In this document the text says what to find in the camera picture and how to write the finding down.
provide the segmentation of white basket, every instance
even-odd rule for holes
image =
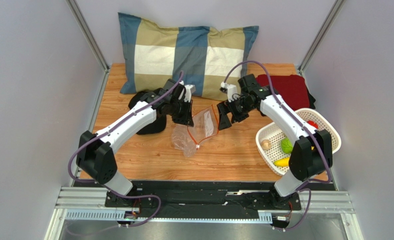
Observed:
[[[340,139],[339,134],[334,129],[333,126],[319,114],[317,111],[312,110],[310,108],[302,108],[296,111],[297,115],[299,115],[304,121],[314,121],[319,127],[319,130],[326,129],[331,134],[331,142],[333,153],[337,152],[342,145],[342,140]],[[265,160],[266,164],[278,175],[284,175],[288,171],[288,167],[275,166],[274,162],[276,160],[280,160],[283,158],[288,158],[290,154],[286,154],[281,150],[281,140],[286,138],[285,134],[281,131],[281,129],[273,122],[257,132],[256,135],[256,144],[259,149],[260,155],[262,155],[263,160]],[[269,150],[263,150],[260,146],[260,142],[268,139],[271,141],[272,147]]]

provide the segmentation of gray floor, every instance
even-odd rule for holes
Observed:
[[[300,215],[294,214],[292,224]],[[115,225],[110,221],[68,221],[72,233],[93,233]],[[340,214],[309,214],[299,228],[290,232],[272,230],[270,225],[232,223],[163,223],[149,222],[126,229],[115,228],[87,237],[72,236],[65,231],[60,240],[346,240]]]

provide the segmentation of white wall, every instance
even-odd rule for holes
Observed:
[[[347,1],[305,75],[365,239],[394,239],[394,0]]]
[[[64,0],[0,0],[0,239],[43,239],[102,77]]]
[[[334,0],[77,0],[107,62],[123,63],[118,12],[165,27],[259,25],[249,59],[299,65]]]

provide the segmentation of wood grain surface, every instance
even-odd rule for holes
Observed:
[[[271,75],[296,74],[293,64],[265,64]],[[96,118],[94,132],[110,125],[129,111],[127,107],[133,94],[119,91],[127,81],[124,64],[113,64],[107,81],[102,103]],[[255,64],[249,64],[249,73],[264,74]],[[219,101],[193,97],[193,114]],[[133,180],[194,180],[194,181],[276,181],[276,175],[260,156],[255,137],[262,127],[272,120],[262,117],[258,111],[233,127],[220,131],[204,142],[192,157],[184,157],[174,148],[171,135],[175,124],[167,117],[166,129],[158,134],[134,135],[115,155],[118,169]],[[82,178],[89,178],[86,173]]]

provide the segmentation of dark red folded fabric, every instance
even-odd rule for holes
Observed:
[[[299,75],[271,76],[271,80],[273,87],[291,109],[295,111],[302,108],[309,108],[309,96],[303,77]],[[256,81],[262,87],[269,85],[266,74],[259,75]]]

